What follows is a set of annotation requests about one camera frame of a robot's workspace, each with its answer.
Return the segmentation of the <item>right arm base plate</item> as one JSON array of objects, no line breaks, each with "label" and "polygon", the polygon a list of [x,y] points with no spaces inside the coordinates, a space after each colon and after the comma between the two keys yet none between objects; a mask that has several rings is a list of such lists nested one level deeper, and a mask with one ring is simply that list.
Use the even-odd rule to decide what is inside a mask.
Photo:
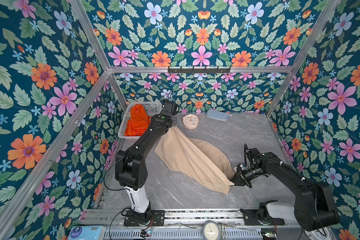
[{"label": "right arm base plate", "polygon": [[278,218],[263,218],[255,209],[240,209],[243,214],[243,220],[246,226],[284,226],[286,223],[283,219]]}]

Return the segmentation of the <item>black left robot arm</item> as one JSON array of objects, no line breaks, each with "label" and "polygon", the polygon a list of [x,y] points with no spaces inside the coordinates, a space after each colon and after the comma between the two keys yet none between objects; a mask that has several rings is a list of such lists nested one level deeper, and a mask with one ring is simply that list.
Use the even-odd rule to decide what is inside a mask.
[{"label": "black left robot arm", "polygon": [[146,157],[157,140],[172,127],[177,108],[177,104],[165,101],[161,112],[150,118],[139,139],[127,150],[116,153],[115,179],[127,191],[131,201],[125,226],[145,226],[152,222],[151,203],[144,187],[148,178]]}]

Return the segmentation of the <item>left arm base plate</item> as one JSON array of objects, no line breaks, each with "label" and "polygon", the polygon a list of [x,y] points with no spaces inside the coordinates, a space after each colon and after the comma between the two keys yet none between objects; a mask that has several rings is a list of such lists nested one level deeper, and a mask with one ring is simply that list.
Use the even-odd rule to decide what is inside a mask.
[{"label": "left arm base plate", "polygon": [[147,210],[146,213],[137,213],[128,210],[124,220],[125,227],[159,226],[162,227],[165,221],[164,210]]}]

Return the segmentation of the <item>beige drawstring shorts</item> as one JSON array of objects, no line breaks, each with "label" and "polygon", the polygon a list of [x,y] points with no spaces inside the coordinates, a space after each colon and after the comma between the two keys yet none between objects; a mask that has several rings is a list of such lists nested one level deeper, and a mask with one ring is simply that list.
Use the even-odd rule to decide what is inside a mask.
[{"label": "beige drawstring shorts", "polygon": [[227,195],[234,185],[227,156],[208,141],[187,137],[177,127],[161,137],[155,154],[169,170],[181,172],[209,190]]}]

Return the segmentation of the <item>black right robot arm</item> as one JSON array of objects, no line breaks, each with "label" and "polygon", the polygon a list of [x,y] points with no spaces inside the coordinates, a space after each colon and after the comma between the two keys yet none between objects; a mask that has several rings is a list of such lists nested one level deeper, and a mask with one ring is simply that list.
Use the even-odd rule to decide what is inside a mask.
[{"label": "black right robot arm", "polygon": [[291,211],[283,211],[279,207],[272,211],[272,201],[260,204],[259,220],[288,219],[297,222],[308,232],[340,222],[329,185],[305,178],[272,152],[262,154],[256,148],[245,150],[245,163],[249,165],[237,165],[236,172],[230,179],[234,186],[252,188],[252,180],[270,175],[283,183],[295,196]]}]

